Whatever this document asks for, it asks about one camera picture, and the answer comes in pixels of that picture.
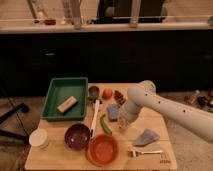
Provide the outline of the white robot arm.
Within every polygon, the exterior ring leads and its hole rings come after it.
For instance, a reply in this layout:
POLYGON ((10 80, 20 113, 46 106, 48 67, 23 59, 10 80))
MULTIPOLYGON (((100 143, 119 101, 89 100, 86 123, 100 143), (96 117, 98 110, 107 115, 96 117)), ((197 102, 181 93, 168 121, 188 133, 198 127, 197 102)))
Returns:
POLYGON ((127 100, 119 109, 118 128, 123 131, 135 122, 143 107, 150 108, 178 123, 198 137, 213 143, 213 114, 159 96, 150 80, 127 89, 127 100))

